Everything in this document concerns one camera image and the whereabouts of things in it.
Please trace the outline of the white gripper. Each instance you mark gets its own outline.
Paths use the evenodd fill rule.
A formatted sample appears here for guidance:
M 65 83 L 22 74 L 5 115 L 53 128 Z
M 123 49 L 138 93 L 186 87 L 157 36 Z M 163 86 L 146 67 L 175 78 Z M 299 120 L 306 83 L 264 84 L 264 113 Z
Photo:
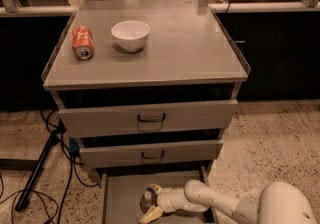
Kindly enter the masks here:
M 163 215 L 163 212 L 175 212 L 176 210 L 180 210 L 185 206 L 186 197 L 182 187 L 169 187 L 162 189 L 160 185 L 150 183 L 147 188 L 158 195 L 158 206 L 151 206 L 140 219 L 140 224 L 150 224 L 152 221 L 159 219 Z

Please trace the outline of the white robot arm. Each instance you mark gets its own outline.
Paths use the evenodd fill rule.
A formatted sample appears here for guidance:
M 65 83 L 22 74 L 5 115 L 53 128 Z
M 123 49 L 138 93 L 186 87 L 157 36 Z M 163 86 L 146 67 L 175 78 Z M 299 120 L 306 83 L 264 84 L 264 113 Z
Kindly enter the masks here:
M 317 224 L 306 196 L 286 182 L 268 184 L 257 204 L 216 192 L 199 180 L 189 180 L 179 188 L 162 188 L 151 183 L 140 205 L 144 212 L 140 224 L 150 224 L 164 213 L 205 212 L 209 208 L 238 224 Z

